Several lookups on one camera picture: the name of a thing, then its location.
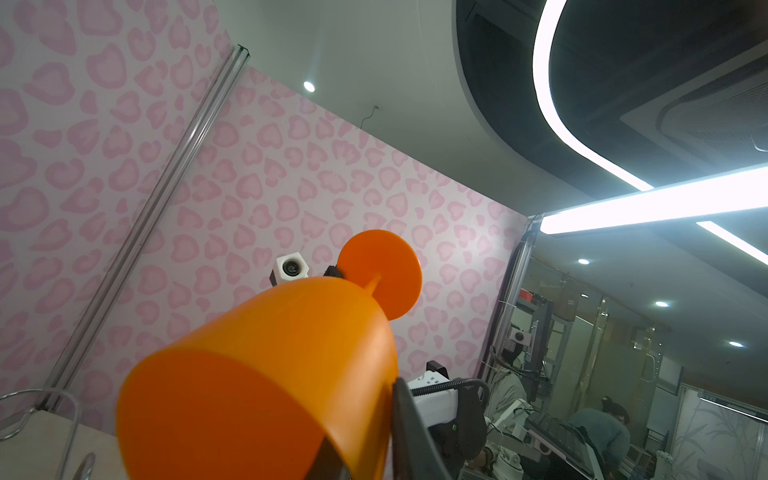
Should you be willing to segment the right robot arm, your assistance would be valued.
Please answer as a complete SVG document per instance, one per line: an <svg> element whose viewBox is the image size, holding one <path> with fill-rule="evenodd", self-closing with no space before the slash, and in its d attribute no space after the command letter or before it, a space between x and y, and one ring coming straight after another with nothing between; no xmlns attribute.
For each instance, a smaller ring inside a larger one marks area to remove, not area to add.
<svg viewBox="0 0 768 480"><path fill-rule="evenodd" d="M485 446L488 384L477 378L451 379L446 367L430 360L424 374L410 381L408 388L439 457L451 477L458 479L465 463Z"/></svg>

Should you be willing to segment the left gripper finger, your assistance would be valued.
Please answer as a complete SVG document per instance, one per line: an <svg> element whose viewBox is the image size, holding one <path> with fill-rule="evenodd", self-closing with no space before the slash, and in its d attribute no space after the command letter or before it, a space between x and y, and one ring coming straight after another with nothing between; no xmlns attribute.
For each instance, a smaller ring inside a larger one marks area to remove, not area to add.
<svg viewBox="0 0 768 480"><path fill-rule="evenodd" d="M428 431L430 425L450 420L453 395L447 390L414 396L413 391L447 382L445 376L420 376L393 385L391 419L393 479L451 479L444 460Z"/></svg>

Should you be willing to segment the orange wine glass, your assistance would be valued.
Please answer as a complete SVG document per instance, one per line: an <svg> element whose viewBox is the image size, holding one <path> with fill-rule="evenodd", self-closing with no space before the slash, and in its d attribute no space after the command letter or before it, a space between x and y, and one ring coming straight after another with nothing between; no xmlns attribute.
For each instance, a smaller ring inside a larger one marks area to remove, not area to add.
<svg viewBox="0 0 768 480"><path fill-rule="evenodd" d="M132 479L304 479L329 444L378 479L398 353L391 322L422 289L412 247L368 230L336 277L274 286L140 361L116 435Z"/></svg>

